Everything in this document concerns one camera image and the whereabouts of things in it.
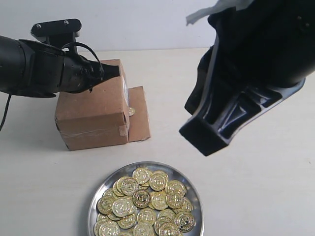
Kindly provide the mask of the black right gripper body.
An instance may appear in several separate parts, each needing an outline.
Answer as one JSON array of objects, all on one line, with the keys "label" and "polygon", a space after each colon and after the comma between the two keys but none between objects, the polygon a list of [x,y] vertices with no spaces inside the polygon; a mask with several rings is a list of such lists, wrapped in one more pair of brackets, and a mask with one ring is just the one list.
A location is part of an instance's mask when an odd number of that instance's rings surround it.
[{"label": "black right gripper body", "polygon": [[220,0],[205,10],[223,71],[287,88],[315,70],[312,0]]}]

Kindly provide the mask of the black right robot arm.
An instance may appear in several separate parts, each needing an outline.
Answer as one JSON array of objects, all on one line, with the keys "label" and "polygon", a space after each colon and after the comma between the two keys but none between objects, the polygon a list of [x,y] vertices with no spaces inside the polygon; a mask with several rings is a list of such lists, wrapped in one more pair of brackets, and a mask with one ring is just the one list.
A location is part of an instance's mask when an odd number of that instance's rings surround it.
[{"label": "black right robot arm", "polygon": [[180,134],[203,155],[299,91],[315,70],[312,0],[220,0],[187,16],[207,18],[216,39],[201,58]]}]

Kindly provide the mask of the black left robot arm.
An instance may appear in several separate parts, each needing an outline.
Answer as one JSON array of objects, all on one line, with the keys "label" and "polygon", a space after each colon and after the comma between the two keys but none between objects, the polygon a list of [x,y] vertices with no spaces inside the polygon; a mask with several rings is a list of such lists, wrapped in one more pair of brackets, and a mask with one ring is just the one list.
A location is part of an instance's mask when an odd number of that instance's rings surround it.
[{"label": "black left robot arm", "polygon": [[117,65],[88,60],[69,42],[60,48],[31,40],[0,38],[0,90],[14,96],[53,98],[58,92],[81,93],[120,75]]}]

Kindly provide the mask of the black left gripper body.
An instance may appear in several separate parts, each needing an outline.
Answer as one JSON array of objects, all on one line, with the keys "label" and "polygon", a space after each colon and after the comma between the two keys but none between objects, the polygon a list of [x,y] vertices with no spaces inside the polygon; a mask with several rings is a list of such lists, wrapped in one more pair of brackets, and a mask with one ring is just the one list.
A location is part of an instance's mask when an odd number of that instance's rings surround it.
[{"label": "black left gripper body", "polygon": [[[18,95],[25,97],[55,97],[58,92],[81,93],[92,91],[103,82],[102,63],[96,53],[80,42],[70,42],[61,48],[30,40],[20,40],[21,44],[33,50],[27,80],[18,88]],[[70,49],[83,47],[96,59],[91,61]]]}]

